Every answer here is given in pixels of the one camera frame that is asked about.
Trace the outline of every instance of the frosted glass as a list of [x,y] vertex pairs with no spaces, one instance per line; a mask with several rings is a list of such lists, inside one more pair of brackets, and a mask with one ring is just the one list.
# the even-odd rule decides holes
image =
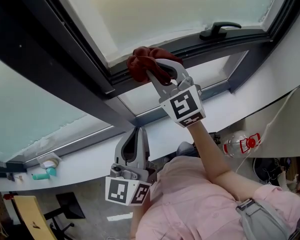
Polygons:
[[[118,54],[135,47],[150,46],[186,34],[198,33],[213,22],[230,21],[242,26],[259,26],[273,0],[92,0],[104,29],[112,37]],[[105,54],[108,60],[115,54]]]
[[[227,79],[223,67],[228,58],[229,56],[226,56],[187,68],[187,72],[194,83],[203,89]],[[160,98],[151,82],[127,91],[119,97],[135,115],[158,107]]]
[[83,117],[92,123],[102,122],[41,89],[0,61],[0,162],[8,161],[35,141]]

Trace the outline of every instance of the window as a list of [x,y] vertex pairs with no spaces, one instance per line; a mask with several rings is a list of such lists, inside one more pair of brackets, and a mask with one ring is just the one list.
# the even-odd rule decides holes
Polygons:
[[0,61],[0,162],[27,160],[109,126]]
[[109,65],[140,46],[235,22],[262,27],[273,0],[68,0]]
[[[187,71],[193,81],[204,91],[207,87],[227,80],[231,74],[231,71],[225,68],[228,59],[229,56],[211,60],[190,67]],[[119,98],[136,116],[160,106],[160,96],[151,82],[123,93]]]
[[[127,69],[127,57],[139,46],[159,46],[181,58],[202,100],[233,93],[299,13],[300,0],[0,0],[0,61],[42,88],[40,99],[59,115],[40,122],[45,132],[17,149],[80,117],[90,130],[47,152],[69,154],[166,116],[152,83],[135,82]],[[213,26],[225,35],[209,35]],[[31,104],[40,105],[38,99]]]

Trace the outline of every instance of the white cable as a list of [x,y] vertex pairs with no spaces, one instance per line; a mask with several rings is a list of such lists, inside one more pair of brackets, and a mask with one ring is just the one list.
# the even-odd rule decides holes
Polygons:
[[298,88],[299,88],[299,87],[293,89],[293,90],[289,93],[289,95],[286,97],[285,102],[283,103],[283,105],[281,106],[281,108],[278,110],[278,112],[276,113],[276,115],[274,116],[274,118],[271,120],[271,122],[269,122],[269,123],[266,125],[266,127],[265,127],[265,129],[264,129],[264,132],[263,132],[261,138],[260,138],[259,141],[258,141],[258,146],[256,146],[256,148],[253,150],[253,152],[250,152],[251,149],[248,150],[247,156],[243,159],[243,161],[241,162],[241,164],[240,164],[240,165],[238,166],[238,168],[235,170],[235,173],[238,172],[239,168],[244,164],[244,162],[246,161],[246,159],[247,159],[252,153],[256,152],[256,151],[259,149],[260,145],[265,141],[270,126],[271,126],[271,125],[274,123],[274,121],[277,119],[278,115],[279,115],[279,114],[281,113],[281,111],[284,109],[284,107],[286,106],[286,104],[287,104],[288,100],[290,99],[290,97],[292,96],[292,94],[294,94],[294,92],[295,92]]

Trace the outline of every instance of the chair leg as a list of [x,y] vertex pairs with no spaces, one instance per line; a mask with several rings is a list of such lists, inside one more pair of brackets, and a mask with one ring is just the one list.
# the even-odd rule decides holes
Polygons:
[[59,225],[57,224],[57,222],[56,222],[56,220],[55,220],[54,217],[52,218],[52,221],[53,221],[53,224],[55,226],[55,229],[58,230],[58,231],[61,231],[61,229],[60,229]]
[[74,226],[75,226],[75,224],[70,223],[68,226],[66,226],[64,229],[62,229],[62,232],[64,233],[68,228],[74,227]]

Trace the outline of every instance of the pink shirt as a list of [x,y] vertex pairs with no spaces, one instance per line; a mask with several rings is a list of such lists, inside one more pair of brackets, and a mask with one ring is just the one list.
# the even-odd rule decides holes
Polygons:
[[[269,202],[290,226],[300,218],[300,197],[273,185],[253,199]],[[142,217],[136,240],[245,240],[233,196],[206,179],[200,158],[178,156],[167,163],[151,187],[153,205]]]

